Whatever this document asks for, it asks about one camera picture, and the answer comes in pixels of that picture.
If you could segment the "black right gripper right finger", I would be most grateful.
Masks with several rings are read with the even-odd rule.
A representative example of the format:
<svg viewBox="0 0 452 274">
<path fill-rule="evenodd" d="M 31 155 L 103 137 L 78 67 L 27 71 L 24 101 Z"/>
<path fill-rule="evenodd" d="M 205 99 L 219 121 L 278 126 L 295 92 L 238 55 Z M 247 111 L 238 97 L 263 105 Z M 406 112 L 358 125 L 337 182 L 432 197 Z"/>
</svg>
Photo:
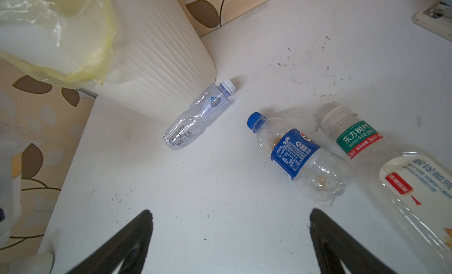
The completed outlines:
<svg viewBox="0 0 452 274">
<path fill-rule="evenodd" d="M 320 209 L 310 213 L 310 235 L 322 274 L 394 273 Z"/>
</svg>

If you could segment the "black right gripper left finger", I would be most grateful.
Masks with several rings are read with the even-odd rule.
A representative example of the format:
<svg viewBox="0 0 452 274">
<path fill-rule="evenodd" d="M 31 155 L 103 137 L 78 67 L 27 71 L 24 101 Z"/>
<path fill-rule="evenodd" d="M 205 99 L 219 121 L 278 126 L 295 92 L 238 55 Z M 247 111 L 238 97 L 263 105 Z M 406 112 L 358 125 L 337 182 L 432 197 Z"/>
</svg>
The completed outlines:
<svg viewBox="0 0 452 274">
<path fill-rule="evenodd" d="M 140 274 L 152 234 L 153 215 L 144 210 L 69 273 Z"/>
</svg>

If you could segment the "clear bottle yellow label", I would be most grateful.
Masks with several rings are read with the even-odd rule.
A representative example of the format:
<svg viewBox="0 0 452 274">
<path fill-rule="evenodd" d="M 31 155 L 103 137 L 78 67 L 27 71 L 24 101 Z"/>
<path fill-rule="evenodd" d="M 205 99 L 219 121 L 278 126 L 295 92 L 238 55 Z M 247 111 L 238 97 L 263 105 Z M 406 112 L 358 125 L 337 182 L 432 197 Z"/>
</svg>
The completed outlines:
<svg viewBox="0 0 452 274">
<path fill-rule="evenodd" d="M 1 246 L 21 216 L 22 150 L 13 140 L 1 141 Z"/>
</svg>

